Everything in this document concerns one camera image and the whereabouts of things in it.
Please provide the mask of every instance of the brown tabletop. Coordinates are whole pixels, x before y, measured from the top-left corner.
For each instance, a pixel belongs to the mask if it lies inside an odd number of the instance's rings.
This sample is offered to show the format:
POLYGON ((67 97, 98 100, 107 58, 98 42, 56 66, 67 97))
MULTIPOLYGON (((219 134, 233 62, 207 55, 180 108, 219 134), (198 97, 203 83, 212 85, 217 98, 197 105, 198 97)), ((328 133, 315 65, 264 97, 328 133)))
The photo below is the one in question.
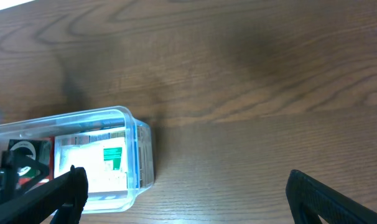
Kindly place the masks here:
POLYGON ((293 223, 291 169, 377 211, 377 0, 0 11, 3 123, 113 105, 153 127, 156 182, 82 223, 293 223))

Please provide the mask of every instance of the wooden table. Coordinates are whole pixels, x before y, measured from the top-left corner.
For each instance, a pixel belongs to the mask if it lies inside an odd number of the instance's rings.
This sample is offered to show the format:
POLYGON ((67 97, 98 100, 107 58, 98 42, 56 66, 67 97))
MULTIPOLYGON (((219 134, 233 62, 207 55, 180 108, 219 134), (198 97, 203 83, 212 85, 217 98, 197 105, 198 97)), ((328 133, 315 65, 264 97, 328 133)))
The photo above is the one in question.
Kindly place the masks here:
POLYGON ((36 0, 0 11, 4 123, 112 105, 156 182, 82 223, 293 223, 300 169, 377 211, 377 0, 36 0))

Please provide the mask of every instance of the plastic box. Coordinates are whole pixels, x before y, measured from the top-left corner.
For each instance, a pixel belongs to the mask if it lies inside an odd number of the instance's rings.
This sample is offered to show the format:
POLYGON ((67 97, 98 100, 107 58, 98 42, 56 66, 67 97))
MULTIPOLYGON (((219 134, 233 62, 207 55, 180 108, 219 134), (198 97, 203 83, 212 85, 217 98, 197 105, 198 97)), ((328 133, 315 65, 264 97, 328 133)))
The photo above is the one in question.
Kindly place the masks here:
MULTIPOLYGON (((126 157, 122 158, 121 163, 125 162, 127 166, 127 186, 122 185, 120 190, 112 192, 90 192, 83 213, 123 212, 133 205, 136 196, 150 188, 154 182, 150 127, 133 118, 127 108, 114 106, 2 124, 0 142, 5 139, 40 139, 117 127, 125 131, 125 141, 121 144, 124 145, 126 157), (143 151, 139 152, 140 149, 143 150, 143 144, 146 147, 145 156, 143 151), (147 178, 146 184, 141 183, 144 176, 147 178)), ((59 159, 55 152, 55 164, 59 159)))

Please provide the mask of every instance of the green square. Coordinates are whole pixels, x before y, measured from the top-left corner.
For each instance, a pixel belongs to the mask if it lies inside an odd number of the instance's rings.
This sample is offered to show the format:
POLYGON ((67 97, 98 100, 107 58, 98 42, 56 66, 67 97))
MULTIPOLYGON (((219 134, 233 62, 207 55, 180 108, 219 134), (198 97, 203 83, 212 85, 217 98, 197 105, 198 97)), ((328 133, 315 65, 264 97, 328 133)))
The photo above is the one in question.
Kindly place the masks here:
POLYGON ((103 155, 106 171, 119 170, 121 167, 122 147, 104 149, 103 155))

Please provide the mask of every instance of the transparent plastic bin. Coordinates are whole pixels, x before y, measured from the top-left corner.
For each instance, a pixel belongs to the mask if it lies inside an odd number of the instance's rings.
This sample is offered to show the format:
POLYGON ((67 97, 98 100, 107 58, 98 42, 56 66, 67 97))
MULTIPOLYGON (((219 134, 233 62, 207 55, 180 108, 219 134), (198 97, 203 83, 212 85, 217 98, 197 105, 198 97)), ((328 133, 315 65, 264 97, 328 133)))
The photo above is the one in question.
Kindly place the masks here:
MULTIPOLYGON (((154 182, 150 127, 133 118, 123 106, 2 124, 0 152, 7 150, 1 143, 9 139, 41 139, 98 130, 107 132, 113 128, 122 128, 125 133, 125 141, 121 144, 126 156, 121 158, 121 163, 126 163, 127 170, 121 170, 121 173, 124 172, 126 176, 126 186, 122 184, 114 191, 90 192, 83 213, 123 212, 133 205, 136 196, 149 189, 154 182)), ((57 162, 60 162, 60 157, 55 151, 55 165, 57 162)), ((59 175, 62 174, 55 170, 55 178, 59 175)), ((105 181, 101 184, 107 186, 108 183, 105 181)))

